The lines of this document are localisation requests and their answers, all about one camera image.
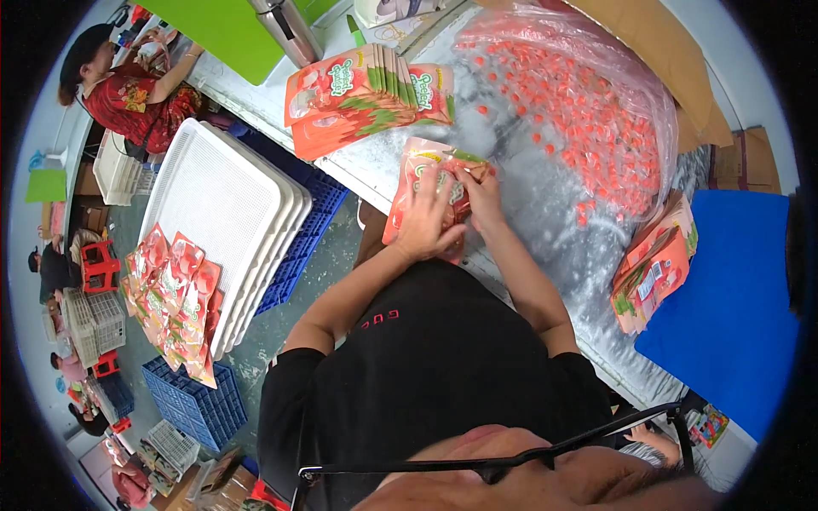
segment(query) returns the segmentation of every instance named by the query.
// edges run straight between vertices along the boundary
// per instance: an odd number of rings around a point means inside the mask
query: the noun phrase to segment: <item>eyeglass frame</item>
[[[643,424],[661,414],[667,414],[667,419],[673,422],[676,434],[679,437],[681,458],[684,470],[694,473],[693,447],[687,432],[685,417],[681,413],[681,403],[665,403],[653,406],[647,410],[622,417],[608,424],[593,428],[568,440],[550,447],[537,447],[524,450],[516,456],[505,458],[483,459],[453,459],[441,461],[398,461],[373,464],[329,464],[313,465],[299,469],[299,483],[295,488],[292,500],[292,511],[303,511],[307,503],[309,490],[318,484],[322,476],[340,473],[373,474],[373,473],[412,473],[412,472],[451,472],[455,470],[473,470],[488,485],[500,482],[511,469],[539,459],[546,467],[554,469],[554,459],[572,450],[588,446],[594,440],[614,435],[622,431]]]

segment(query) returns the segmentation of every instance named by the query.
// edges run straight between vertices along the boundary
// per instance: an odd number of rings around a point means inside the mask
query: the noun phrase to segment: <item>worktable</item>
[[[313,27],[326,56],[355,46],[345,19],[352,12],[351,5],[349,0],[340,2]],[[530,137],[519,135],[524,126],[508,109],[491,120],[477,114],[475,102],[488,101],[488,85],[473,75],[452,51],[456,33],[477,11],[479,7],[462,2],[443,13],[362,30],[367,42],[396,47],[409,61],[437,62],[453,68],[457,110],[454,126],[388,130],[322,157],[314,164],[381,212],[388,213],[398,186],[402,148],[408,137],[442,141],[492,158],[504,174],[501,189],[509,223],[560,290],[578,345],[593,362],[599,377],[640,409],[675,401],[684,385],[634,350],[635,336],[621,332],[609,304],[610,283],[634,225],[617,224],[612,216],[599,214],[591,218],[587,228],[578,229],[573,216],[573,204],[580,192],[578,180],[555,162],[546,161],[542,150],[530,146]],[[295,71],[289,59],[284,58],[263,84],[253,86],[205,53],[187,82],[253,129],[293,151],[290,130],[283,126],[283,108],[285,83]],[[696,187],[705,186],[709,159],[706,146],[679,158],[673,184],[684,190],[688,198]],[[467,235],[466,247],[462,266],[511,305],[500,273],[476,232]]]

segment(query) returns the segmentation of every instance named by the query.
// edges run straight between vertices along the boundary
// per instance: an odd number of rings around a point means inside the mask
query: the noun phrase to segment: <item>knife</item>
[[[365,45],[366,39],[364,39],[363,34],[361,34],[361,29],[358,28],[357,23],[355,23],[355,18],[353,18],[351,14],[347,14],[347,25],[349,26],[349,33],[355,38],[355,46],[360,47]]]

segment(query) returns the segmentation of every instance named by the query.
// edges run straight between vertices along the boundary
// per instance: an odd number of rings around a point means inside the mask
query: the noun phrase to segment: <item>blue plastic pallet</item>
[[[97,382],[120,419],[133,411],[133,394],[119,372],[100,376]]]
[[[142,375],[162,418],[211,450],[219,452],[247,423],[236,377],[226,365],[213,364],[217,388],[189,378],[184,366],[172,372],[161,356],[143,365]]]
[[[304,220],[299,233],[293,238],[293,243],[281,261],[272,283],[267,287],[255,312],[258,316],[290,299],[312,252],[330,226],[338,208],[347,198],[349,189],[327,176],[322,170],[296,158],[264,135],[250,133],[242,137],[241,141],[309,190],[312,196],[312,210]]]

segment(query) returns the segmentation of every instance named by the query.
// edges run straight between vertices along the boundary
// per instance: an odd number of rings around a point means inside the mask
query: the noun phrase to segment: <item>blue board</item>
[[[789,201],[697,191],[699,247],[636,350],[734,420],[757,442],[775,417],[795,352],[784,239]]]

